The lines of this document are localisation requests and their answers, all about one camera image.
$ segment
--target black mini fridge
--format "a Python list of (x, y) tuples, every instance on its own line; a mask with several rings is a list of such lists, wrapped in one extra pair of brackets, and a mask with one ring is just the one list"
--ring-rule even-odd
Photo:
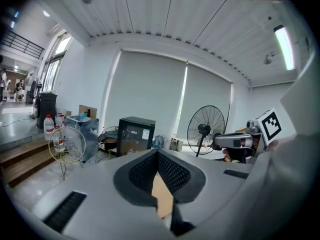
[(36, 125), (40, 129), (44, 128), (44, 120), (47, 114), (51, 115), (54, 124), (56, 124), (56, 100), (57, 95), (47, 92), (39, 93), (36, 97), (34, 103), (34, 115)]
[(117, 156), (151, 149), (156, 121), (130, 116), (119, 121)]

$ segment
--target small desk fan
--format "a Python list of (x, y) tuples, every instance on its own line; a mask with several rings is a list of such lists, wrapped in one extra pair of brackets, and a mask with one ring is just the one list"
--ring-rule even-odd
[(187, 140), (190, 148), (198, 155), (212, 152), (214, 136), (221, 135), (225, 130), (225, 119), (221, 111), (211, 105), (200, 108), (190, 120)]

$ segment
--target black mesh panel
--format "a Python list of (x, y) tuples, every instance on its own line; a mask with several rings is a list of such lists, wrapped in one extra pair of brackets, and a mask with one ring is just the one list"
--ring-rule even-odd
[(160, 153), (158, 157), (158, 171), (166, 187), (173, 194), (190, 180), (190, 172)]
[(154, 178), (158, 171), (157, 153), (135, 165), (129, 172), (130, 181), (151, 195)]

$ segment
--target floor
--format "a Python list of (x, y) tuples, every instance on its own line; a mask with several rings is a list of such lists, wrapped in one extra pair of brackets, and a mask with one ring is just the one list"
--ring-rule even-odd
[[(94, 165), (95, 162), (105, 161), (109, 159), (109, 155), (99, 151), (96, 155), (91, 157), (86, 163), (83, 163), (84, 168)], [(79, 162), (66, 165), (65, 180), (77, 172), (82, 170)], [(7, 191), (11, 195), (14, 202), (19, 202), (29, 211), (35, 204), (50, 190), (63, 182), (63, 175), (58, 161), (54, 161), (48, 166), (37, 171), (35, 174), (15, 186), (14, 188), (7, 187)]]
[[(195, 153), (189, 146), (187, 139), (183, 139), (183, 138), (178, 138), (178, 139), (183, 141), (181, 153), (184, 153), (192, 157), (195, 157), (197, 155), (197, 153)], [(216, 159), (223, 159), (225, 155), (222, 153), (221, 150), (212, 150), (208, 154), (200, 154), (199, 157), (203, 159), (216, 160)]]
[(44, 130), (39, 129), (36, 126), (36, 120), (31, 119), (30, 113), (3, 114), (4, 109), (30, 108), (32, 106), (32, 104), (26, 104), (25, 102), (6, 101), (4, 101), (2, 105), (0, 105), (0, 122), (2, 122), (2, 126), (0, 127), (0, 151), (21, 145), (24, 143), (24, 141), (30, 141), (33, 138), (37, 138), (38, 136), (43, 136)]
[(7, 103), (15, 103), (16, 102), (16, 95), (17, 95), (17, 93), (14, 94), (14, 98), (7, 98), (6, 102)]

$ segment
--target label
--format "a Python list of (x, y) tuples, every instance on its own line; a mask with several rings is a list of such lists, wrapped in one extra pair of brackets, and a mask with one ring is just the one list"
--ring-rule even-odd
[(149, 140), (149, 133), (150, 133), (150, 130), (143, 129), (142, 139)]
[(65, 141), (59, 137), (53, 138), (54, 146), (62, 147), (65, 144)]
[(52, 132), (54, 131), (54, 128), (52, 127), (51, 129), (46, 129), (46, 133), (47, 134), (52, 134)]

